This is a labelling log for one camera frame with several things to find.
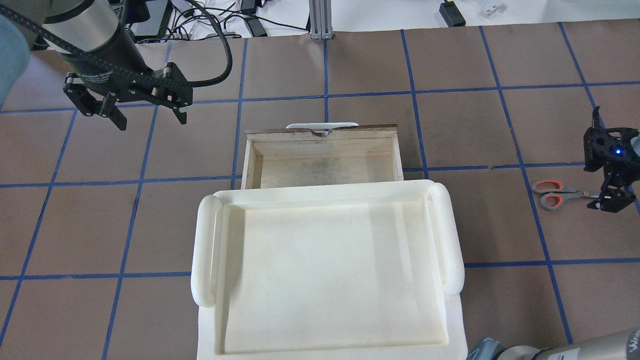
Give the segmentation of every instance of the blue tape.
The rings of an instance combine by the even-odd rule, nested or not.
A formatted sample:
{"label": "blue tape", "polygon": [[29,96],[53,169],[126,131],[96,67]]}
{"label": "blue tape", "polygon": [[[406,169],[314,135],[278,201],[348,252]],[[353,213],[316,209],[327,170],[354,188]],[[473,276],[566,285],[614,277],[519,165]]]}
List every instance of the blue tape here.
{"label": "blue tape", "polygon": [[230,102],[238,102],[238,99],[222,99],[222,100],[198,100],[193,104],[226,104]]}
{"label": "blue tape", "polygon": [[409,84],[411,85],[411,98],[413,101],[413,116],[415,117],[415,130],[418,134],[418,144],[420,145],[420,157],[422,158],[422,168],[424,169],[424,178],[429,179],[429,171],[427,170],[427,157],[424,153],[424,144],[422,139],[422,127],[420,126],[420,114],[418,112],[418,100],[415,96],[415,83],[413,82],[413,70],[411,68],[411,58],[409,57],[409,48],[406,45],[406,37],[404,30],[400,30],[402,38],[402,46],[404,48],[404,58],[406,60],[406,69],[409,73]]}
{"label": "blue tape", "polygon": [[388,91],[388,92],[358,92],[353,94],[328,94],[327,97],[367,97],[367,96],[392,96],[411,95],[411,91]]}
{"label": "blue tape", "polygon": [[435,89],[435,90],[416,90],[416,94],[440,94],[443,92],[469,92],[469,91],[489,91],[498,90],[497,87],[484,87],[484,88],[453,88],[453,89]]}
{"label": "blue tape", "polygon": [[109,186],[109,185],[129,185],[138,184],[139,180],[123,180],[123,181],[78,181],[75,183],[54,183],[53,186]]}
{"label": "blue tape", "polygon": [[128,274],[122,274],[122,277],[125,278],[134,278],[134,277],[183,277],[183,276],[191,276],[190,271],[181,271],[181,272],[134,272]]}
{"label": "blue tape", "polygon": [[155,106],[150,102],[144,102],[143,104],[119,104],[118,108],[150,108]]}
{"label": "blue tape", "polygon": [[324,122],[329,122],[329,55],[326,39],[323,39],[324,54]]}
{"label": "blue tape", "polygon": [[527,189],[527,195],[529,196],[529,204],[531,205],[531,211],[533,212],[533,217],[536,221],[536,227],[538,229],[538,236],[540,237],[540,244],[542,246],[542,251],[545,255],[545,261],[547,263],[547,269],[549,271],[549,277],[551,278],[551,285],[554,289],[554,294],[556,296],[556,303],[558,306],[558,311],[560,312],[560,319],[562,320],[564,327],[564,335],[566,336],[567,342],[569,344],[573,343],[573,338],[571,335],[571,330],[569,329],[569,323],[566,319],[566,315],[564,313],[564,305],[562,298],[560,296],[560,291],[558,289],[556,273],[554,272],[553,264],[551,263],[551,257],[549,256],[549,251],[547,248],[547,241],[545,239],[544,232],[542,231],[542,225],[540,224],[540,219],[538,218],[538,210],[536,209],[536,203],[533,199],[533,194],[531,193],[531,189],[529,188],[529,178],[527,177],[527,172],[524,168],[524,162],[522,160],[522,154],[520,152],[520,147],[518,146],[518,139],[516,137],[515,131],[513,130],[513,125],[511,123],[511,116],[509,115],[509,109],[507,108],[507,103],[504,99],[504,94],[502,93],[502,88],[500,86],[500,80],[498,79],[498,74],[495,69],[495,64],[493,62],[493,58],[491,56],[491,50],[489,49],[489,43],[486,40],[486,36],[484,34],[484,29],[482,26],[479,26],[480,36],[482,37],[482,41],[484,44],[484,49],[486,50],[487,57],[489,59],[489,65],[491,66],[491,71],[493,73],[493,77],[495,79],[495,84],[498,88],[498,94],[500,95],[500,102],[502,103],[502,109],[504,110],[504,116],[507,120],[507,124],[509,126],[509,130],[511,131],[511,136],[513,137],[513,143],[516,147],[516,154],[518,156],[518,163],[520,164],[520,171],[522,172],[522,178],[525,183],[525,188]]}
{"label": "blue tape", "polygon": [[468,166],[468,167],[428,167],[428,171],[456,171],[456,170],[488,170],[486,165]]}
{"label": "blue tape", "polygon": [[33,183],[33,184],[0,184],[0,189],[10,188],[46,188],[50,183]]}
{"label": "blue tape", "polygon": [[640,263],[640,258],[611,258],[611,259],[569,259],[552,260],[554,265],[581,265],[581,264],[624,264]]}
{"label": "blue tape", "polygon": [[25,275],[22,280],[60,280],[60,279],[116,279],[120,274],[54,274]]}
{"label": "blue tape", "polygon": [[244,40],[244,49],[242,54],[242,68],[240,71],[240,90],[238,91],[238,111],[236,117],[236,139],[234,142],[234,162],[231,166],[231,187],[233,190],[236,188],[236,172],[238,166],[238,147],[240,146],[240,124],[242,121],[242,103],[243,103],[243,92],[244,92],[244,72],[246,70],[246,51],[248,47],[247,39]]}
{"label": "blue tape", "polygon": [[496,263],[465,263],[465,268],[504,268],[512,266],[546,266],[546,261],[499,261]]}
{"label": "blue tape", "polygon": [[591,107],[596,107],[596,102],[593,100],[593,96],[591,96],[591,91],[587,86],[587,81],[584,79],[584,74],[580,69],[580,65],[578,64],[578,58],[575,57],[575,53],[573,52],[573,48],[571,47],[571,43],[569,43],[569,38],[566,36],[566,31],[564,30],[564,25],[562,22],[558,22],[558,26],[560,27],[560,32],[562,33],[562,37],[564,38],[564,43],[566,44],[567,49],[569,49],[569,53],[571,54],[571,59],[573,59],[573,64],[575,65],[575,69],[578,71],[578,76],[580,76],[580,81],[582,82],[582,86],[584,86],[584,90],[587,92],[587,96],[589,97],[589,102],[591,103]]}
{"label": "blue tape", "polygon": [[257,101],[321,99],[323,97],[324,95],[301,95],[301,96],[276,96],[276,97],[250,97],[250,98],[241,99],[241,100],[244,102],[257,102]]}
{"label": "blue tape", "polygon": [[167,45],[167,47],[166,47],[166,55],[164,56],[164,62],[165,62],[165,63],[168,63],[168,62],[169,62],[169,59],[171,58],[171,49],[172,49],[172,47],[173,47],[173,44],[172,44],[172,43],[168,42],[167,44],[168,44],[168,45]]}
{"label": "blue tape", "polygon": [[530,89],[553,89],[553,88],[580,88],[582,84],[554,84],[554,85],[519,85],[502,86],[503,90],[530,90]]}
{"label": "blue tape", "polygon": [[[129,247],[131,246],[131,236],[133,234],[133,228],[136,221],[136,214],[138,212],[138,204],[140,203],[140,195],[142,194],[142,185],[145,178],[145,172],[147,169],[147,160],[149,157],[149,150],[151,149],[151,141],[154,135],[154,129],[156,127],[156,119],[158,114],[158,106],[154,108],[154,114],[151,118],[151,126],[149,127],[149,134],[147,136],[147,146],[145,147],[145,155],[142,159],[142,166],[140,167],[140,178],[138,179],[138,190],[136,192],[136,198],[133,202],[133,208],[131,209],[131,218],[129,220],[129,228],[127,230],[127,240],[125,241],[124,250],[122,252],[122,261],[120,262],[120,273],[124,274],[125,267],[127,266],[127,258],[129,257]],[[111,333],[113,331],[113,322],[115,321],[116,312],[118,309],[118,301],[120,300],[120,290],[122,289],[122,276],[118,278],[118,284],[116,285],[115,295],[113,297],[113,305],[111,306],[111,314],[109,316],[109,325],[107,326],[107,334],[104,338],[104,348],[102,349],[102,359],[106,360],[107,352],[109,351],[109,342],[111,341]]]}
{"label": "blue tape", "polygon": [[520,164],[505,164],[505,165],[495,165],[491,167],[491,170],[495,170],[497,168],[521,168],[524,165],[520,165]]}
{"label": "blue tape", "polygon": [[23,114],[23,113],[52,113],[57,111],[76,111],[76,108],[59,108],[59,109],[25,109],[25,110],[3,110],[0,114]]}
{"label": "blue tape", "polygon": [[144,179],[143,183],[175,183],[177,181],[207,181],[207,180],[231,180],[233,176],[194,176],[194,177],[168,177],[157,179]]}
{"label": "blue tape", "polygon": [[525,168],[531,167],[583,167],[584,161],[578,161],[576,163],[533,163],[533,164],[524,164]]}
{"label": "blue tape", "polygon": [[624,85],[640,85],[640,81],[614,81],[610,83],[586,83],[587,86],[624,86]]}

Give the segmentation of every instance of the grid line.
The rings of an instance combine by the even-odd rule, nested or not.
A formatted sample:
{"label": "grid line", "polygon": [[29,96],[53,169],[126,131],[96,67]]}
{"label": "grid line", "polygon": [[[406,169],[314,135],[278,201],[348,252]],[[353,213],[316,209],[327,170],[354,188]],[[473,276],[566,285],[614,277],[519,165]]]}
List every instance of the grid line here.
{"label": "grid line", "polygon": [[327,39],[322,39],[324,69],[324,122],[329,122],[329,52]]}
{"label": "grid line", "polygon": [[580,69],[580,65],[578,64],[578,58],[575,57],[575,53],[573,52],[573,48],[571,47],[571,43],[569,43],[569,38],[566,36],[566,31],[564,30],[564,25],[562,22],[558,22],[558,26],[560,27],[560,32],[562,33],[562,37],[564,38],[564,43],[566,44],[567,50],[569,50],[569,54],[571,54],[571,59],[573,60],[573,64],[575,65],[575,69],[578,71],[578,76],[580,76],[580,81],[582,84],[580,86],[584,87],[584,91],[587,92],[587,96],[589,97],[589,102],[591,103],[591,108],[596,107],[596,102],[593,100],[593,96],[591,95],[591,91],[587,86],[587,81],[584,79],[584,74],[582,73],[582,69]]}
{"label": "grid line", "polygon": [[129,246],[131,245],[131,236],[133,235],[133,228],[136,221],[136,214],[138,212],[138,204],[140,203],[140,195],[142,194],[142,179],[145,177],[145,170],[147,167],[147,159],[149,155],[149,149],[151,148],[151,140],[154,134],[154,128],[156,126],[156,118],[158,113],[158,107],[154,109],[154,115],[151,118],[151,126],[149,127],[149,135],[147,137],[147,146],[145,149],[145,156],[142,160],[142,166],[140,170],[140,181],[138,183],[138,190],[136,192],[136,198],[133,202],[133,208],[131,209],[131,219],[129,220],[129,228],[127,230],[127,240],[125,241],[124,251],[122,253],[122,262],[120,263],[120,272],[118,273],[118,283],[116,285],[115,295],[113,297],[113,305],[111,307],[111,315],[109,316],[109,325],[107,326],[107,334],[104,339],[104,348],[102,349],[102,359],[107,358],[107,352],[109,351],[109,342],[111,341],[111,333],[113,332],[113,323],[115,321],[116,312],[118,310],[118,301],[120,300],[120,290],[122,289],[122,274],[124,274],[125,267],[127,266],[127,258],[129,257]]}
{"label": "grid line", "polygon": [[404,35],[404,29],[400,30],[400,37],[402,38],[402,46],[404,49],[404,58],[406,60],[406,69],[409,73],[409,84],[411,85],[411,98],[413,101],[413,116],[415,117],[415,130],[418,135],[418,144],[420,145],[420,158],[422,159],[422,169],[424,170],[424,178],[429,179],[429,172],[427,171],[427,157],[424,153],[424,143],[422,139],[422,127],[420,126],[420,113],[418,112],[418,100],[415,93],[415,83],[413,82],[413,70],[411,68],[411,58],[409,57],[409,47],[406,45],[406,37]]}
{"label": "grid line", "polygon": [[[627,264],[640,263],[640,258],[595,258],[595,259],[566,259],[551,260],[553,265],[601,265],[601,264]],[[465,263],[465,268],[502,268],[515,266],[546,266],[545,260],[534,261],[493,261],[487,263]],[[117,279],[140,277],[187,277],[190,271],[183,272],[132,272],[132,273],[104,273],[104,274],[51,274],[51,275],[20,275],[0,276],[0,281],[29,280],[60,280],[60,279]]]}
{"label": "grid line", "polygon": [[522,173],[522,179],[524,180],[525,188],[527,189],[527,195],[529,197],[529,204],[531,205],[531,211],[533,212],[533,217],[536,222],[536,228],[538,229],[538,236],[540,237],[540,245],[542,246],[542,251],[545,255],[545,262],[547,264],[547,270],[549,271],[549,277],[551,279],[551,285],[554,289],[554,294],[556,296],[556,303],[558,306],[558,311],[560,314],[560,319],[562,320],[562,324],[564,327],[564,335],[566,336],[566,340],[569,344],[573,343],[573,339],[571,336],[571,330],[569,328],[569,323],[566,319],[566,314],[564,313],[564,305],[562,302],[562,298],[560,296],[560,290],[558,288],[556,273],[554,272],[553,264],[551,263],[551,257],[549,255],[549,250],[547,248],[547,241],[545,239],[545,234],[542,231],[542,225],[540,223],[540,219],[538,217],[538,209],[536,208],[536,203],[533,198],[533,194],[531,193],[531,188],[529,187],[529,178],[527,176],[527,172],[524,167],[524,161],[522,160],[522,154],[520,152],[520,147],[518,146],[518,139],[516,137],[516,133],[513,129],[513,125],[511,123],[511,117],[509,116],[509,109],[507,108],[507,102],[504,98],[504,94],[502,92],[502,88],[500,87],[500,79],[498,78],[498,73],[495,69],[495,64],[493,63],[493,58],[491,56],[491,50],[489,49],[489,43],[486,40],[486,36],[484,34],[484,29],[482,26],[478,27],[480,30],[480,36],[482,37],[482,41],[484,44],[484,48],[486,50],[487,57],[489,59],[489,65],[491,66],[491,71],[493,73],[493,77],[495,79],[495,85],[498,88],[498,95],[500,96],[500,102],[502,103],[502,109],[504,110],[504,116],[506,118],[507,124],[509,126],[509,130],[511,131],[511,137],[513,138],[513,144],[515,145],[516,155],[518,156],[518,164],[520,165],[520,171]]}
{"label": "grid line", "polygon": [[244,70],[246,68],[246,52],[248,47],[248,40],[244,40],[244,47],[242,53],[242,67],[240,70],[240,87],[238,90],[238,110],[236,114],[236,139],[234,141],[234,162],[231,166],[231,186],[230,189],[233,190],[236,188],[236,172],[238,166],[238,148],[240,146],[240,124],[242,122],[242,103],[243,103],[243,92],[244,92]]}
{"label": "grid line", "polygon": [[[640,85],[640,81],[611,81],[601,83],[584,83],[584,84],[551,84],[551,85],[519,85],[519,86],[503,86],[503,90],[527,90],[527,89],[547,89],[547,88],[579,88],[583,86],[627,86]],[[443,88],[431,90],[416,90],[416,94],[437,94],[444,92],[471,92],[471,91],[490,91],[498,90],[497,87],[481,87],[481,88]],[[255,101],[283,101],[283,100],[305,100],[305,99],[321,99],[325,97],[365,97],[365,96],[390,96],[390,95],[410,95],[412,91],[391,91],[391,92],[362,92],[362,93],[344,93],[344,94],[318,94],[318,95],[300,95],[300,96],[280,96],[280,97],[248,97],[243,98],[243,102]],[[238,102],[240,99],[216,99],[216,100],[197,100],[193,101],[197,104],[221,104],[229,102]],[[119,104],[119,108],[144,108],[154,106],[150,103],[143,104]],[[42,113],[55,111],[75,111],[76,108],[48,108],[48,109],[22,109],[22,110],[0,110],[0,115],[17,114],[17,113]]]}
{"label": "grid line", "polygon": [[[520,164],[505,164],[496,165],[491,168],[486,165],[460,165],[451,167],[427,167],[427,171],[453,171],[453,170],[495,170],[504,168],[538,168],[538,167],[583,167],[584,162],[576,163],[524,163]],[[424,168],[404,168],[403,172],[420,172],[424,171]],[[242,177],[241,174],[236,175],[236,180]],[[113,185],[128,185],[139,183],[173,183],[177,181],[207,181],[207,180],[231,180],[233,176],[195,176],[195,177],[155,177],[151,179],[142,180],[116,180],[116,181],[77,181],[77,182],[61,182],[61,183],[24,183],[24,184],[0,184],[0,189],[5,188],[46,188],[48,186],[113,186]]]}
{"label": "grid line", "polygon": [[[62,157],[65,155],[65,150],[67,149],[67,144],[69,143],[69,137],[71,136],[71,130],[73,129],[74,122],[76,121],[78,111],[74,111],[71,116],[71,120],[69,121],[69,125],[67,128],[67,133],[65,134],[65,140],[62,143],[60,148],[60,155],[58,155],[58,160],[56,162],[56,167],[53,170],[53,175],[51,176],[51,183],[55,182],[56,176],[58,176],[58,170],[60,169],[60,164],[62,164]],[[9,309],[6,312],[6,316],[4,318],[4,324],[2,326],[2,330],[0,331],[0,347],[4,341],[4,335],[6,334],[6,330],[9,327],[9,321],[11,320],[11,315],[13,314],[13,309],[15,307],[15,302],[18,299],[18,294],[20,293],[20,287],[22,286],[22,279],[26,275],[27,267],[29,266],[29,260],[31,259],[31,254],[33,253],[33,248],[36,243],[36,239],[38,238],[38,233],[40,232],[40,226],[42,225],[42,219],[44,217],[45,210],[47,209],[47,204],[49,203],[49,199],[51,198],[51,191],[53,190],[53,185],[49,184],[47,189],[47,195],[44,198],[42,203],[42,209],[40,210],[40,214],[38,215],[38,221],[36,222],[36,226],[33,230],[33,235],[31,237],[31,241],[29,242],[29,248],[27,250],[27,254],[24,258],[24,262],[22,263],[22,270],[20,271],[20,276],[18,277],[17,284],[15,285],[15,290],[13,291],[13,296],[11,298],[11,302],[9,304]]]}

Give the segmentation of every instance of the power adapter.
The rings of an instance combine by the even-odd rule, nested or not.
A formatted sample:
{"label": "power adapter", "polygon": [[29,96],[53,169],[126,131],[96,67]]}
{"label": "power adapter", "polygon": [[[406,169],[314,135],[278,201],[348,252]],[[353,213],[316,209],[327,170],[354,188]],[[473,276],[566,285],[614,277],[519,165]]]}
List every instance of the power adapter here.
{"label": "power adapter", "polygon": [[267,31],[264,29],[264,27],[260,23],[260,19],[258,18],[248,19],[246,20],[246,24],[249,27],[249,32],[251,32],[251,36],[253,36],[254,38],[269,36],[267,35]]}
{"label": "power adapter", "polygon": [[453,1],[444,0],[444,3],[440,4],[440,14],[450,28],[464,26],[467,23]]}
{"label": "power adapter", "polygon": [[246,15],[255,15],[258,11],[258,0],[242,0],[240,3],[240,12]]}

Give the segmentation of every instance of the scissors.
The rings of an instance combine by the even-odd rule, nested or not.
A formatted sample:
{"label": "scissors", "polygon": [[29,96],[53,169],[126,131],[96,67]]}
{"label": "scissors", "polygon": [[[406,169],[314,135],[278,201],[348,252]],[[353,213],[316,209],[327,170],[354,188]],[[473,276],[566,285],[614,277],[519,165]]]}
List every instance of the scissors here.
{"label": "scissors", "polygon": [[531,185],[531,191],[542,195],[540,205],[545,210],[557,210],[565,201],[571,199],[597,199],[598,195],[591,195],[589,192],[571,188],[563,185],[557,180],[541,180]]}

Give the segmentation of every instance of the robotic arm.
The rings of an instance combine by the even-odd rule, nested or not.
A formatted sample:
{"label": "robotic arm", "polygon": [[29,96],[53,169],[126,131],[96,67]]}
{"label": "robotic arm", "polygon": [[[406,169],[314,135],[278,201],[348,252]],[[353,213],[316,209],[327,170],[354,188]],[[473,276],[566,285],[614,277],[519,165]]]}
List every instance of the robotic arm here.
{"label": "robotic arm", "polygon": [[600,196],[587,207],[617,213],[636,200],[630,187],[640,180],[640,131],[629,127],[604,129],[599,111],[599,106],[593,110],[593,123],[584,133],[584,171],[604,168],[604,182]]}
{"label": "robotic arm", "polygon": [[222,41],[227,67],[216,78],[188,81],[172,62],[160,70],[150,69],[125,30],[127,16],[122,11],[118,16],[109,4],[126,0],[51,1],[51,12],[42,26],[5,4],[0,4],[0,15],[45,38],[67,62],[73,72],[67,74],[63,91],[79,111],[86,116],[97,114],[125,130],[127,118],[116,107],[117,102],[148,101],[166,106],[186,124],[193,88],[218,84],[231,73],[231,50],[218,20],[196,1],[186,1],[208,18]]}

